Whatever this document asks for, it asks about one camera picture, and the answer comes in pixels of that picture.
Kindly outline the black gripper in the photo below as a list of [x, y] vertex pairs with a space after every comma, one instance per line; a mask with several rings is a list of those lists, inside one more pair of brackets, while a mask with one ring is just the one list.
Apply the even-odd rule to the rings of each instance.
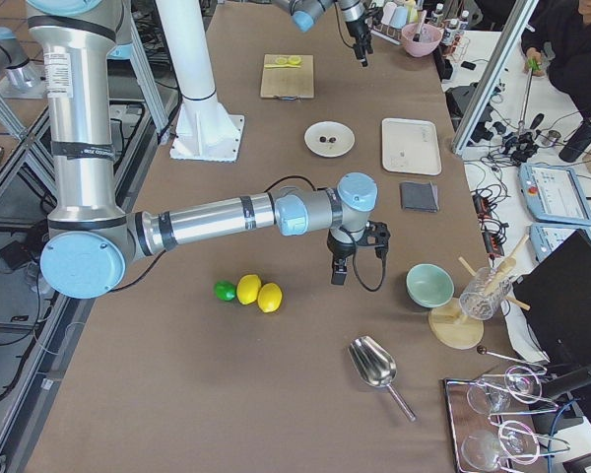
[[362, 231], [349, 232], [344, 227], [331, 229], [327, 235], [327, 247], [332, 253], [332, 285], [344, 285], [348, 274], [347, 262], [359, 248], [373, 248], [375, 256], [385, 267], [389, 249], [390, 232], [383, 222], [370, 221]]
[[357, 60], [362, 67], [368, 66], [367, 53], [372, 52], [371, 33], [366, 17], [345, 20], [350, 37], [354, 40], [351, 48], [357, 53]]

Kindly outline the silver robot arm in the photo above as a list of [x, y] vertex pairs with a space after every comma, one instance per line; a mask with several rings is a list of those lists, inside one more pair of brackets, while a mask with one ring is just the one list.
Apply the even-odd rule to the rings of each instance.
[[[107, 58], [132, 52], [128, 1], [26, 1], [31, 35], [42, 46], [54, 161], [56, 207], [47, 217], [49, 242], [40, 271], [62, 295], [92, 299], [114, 288], [128, 265], [181, 244], [277, 225], [286, 237], [329, 229], [331, 284], [343, 285], [349, 257], [356, 276], [358, 248], [373, 247], [384, 281], [387, 227], [370, 219], [377, 199], [375, 181], [361, 172], [343, 176], [336, 187], [303, 191], [269, 189], [181, 211], [127, 214], [116, 203], [115, 156], [110, 132]], [[372, 53], [367, 18], [380, 17], [361, 1], [273, 1], [307, 31], [339, 4], [352, 49], [363, 66]], [[182, 103], [171, 156], [234, 162], [244, 116], [219, 102], [200, 1], [156, 1]]]
[[371, 28], [379, 25], [382, 8], [372, 2], [366, 6], [357, 0], [279, 0], [271, 4], [289, 14], [292, 22], [303, 32], [309, 31], [317, 21], [331, 8], [335, 8], [337, 20], [343, 19], [353, 43], [344, 44], [351, 49], [362, 67], [368, 66], [367, 58], [373, 53]]

